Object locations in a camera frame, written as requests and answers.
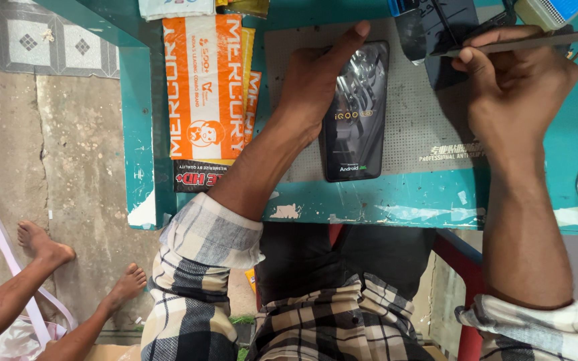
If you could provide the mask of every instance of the bare foot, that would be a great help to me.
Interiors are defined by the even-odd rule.
[[[67,245],[54,242],[42,227],[29,220],[17,224],[17,240],[21,247],[30,249],[35,259],[44,259],[61,266],[75,259],[75,251]]]
[[[112,315],[122,308],[126,302],[137,297],[147,285],[147,275],[136,264],[126,267],[115,287],[101,300],[100,308]]]

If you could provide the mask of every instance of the black packaging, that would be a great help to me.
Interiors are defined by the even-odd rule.
[[[173,161],[173,190],[176,193],[207,192],[227,173],[230,165],[197,160]]]

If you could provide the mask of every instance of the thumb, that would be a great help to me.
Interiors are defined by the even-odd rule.
[[[487,55],[473,47],[465,47],[461,50],[459,58],[465,64],[465,68],[472,79],[472,91],[486,94],[498,94],[501,92],[501,89],[496,84],[494,65],[487,58]]]
[[[342,66],[363,45],[370,29],[371,25],[367,20],[357,23],[336,41],[336,44],[320,58],[320,61],[338,74]]]

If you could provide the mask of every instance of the lap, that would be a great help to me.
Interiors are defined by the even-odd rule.
[[[266,259],[256,266],[263,304],[341,286],[354,273],[378,276],[411,300],[427,267],[436,230],[345,225],[332,249],[329,225],[265,222]]]

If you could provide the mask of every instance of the hand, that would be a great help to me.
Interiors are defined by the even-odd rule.
[[[468,47],[452,62],[470,74],[470,129],[499,174],[524,165],[543,172],[543,137],[577,82],[578,66],[552,47],[489,55],[473,47],[541,33],[538,26],[494,29],[467,40]]]
[[[343,65],[363,45],[369,30],[368,21],[357,23],[326,54],[322,54],[322,49],[294,51],[280,103],[267,126],[279,125],[283,133],[298,136],[305,144],[315,140],[333,100],[336,78]]]

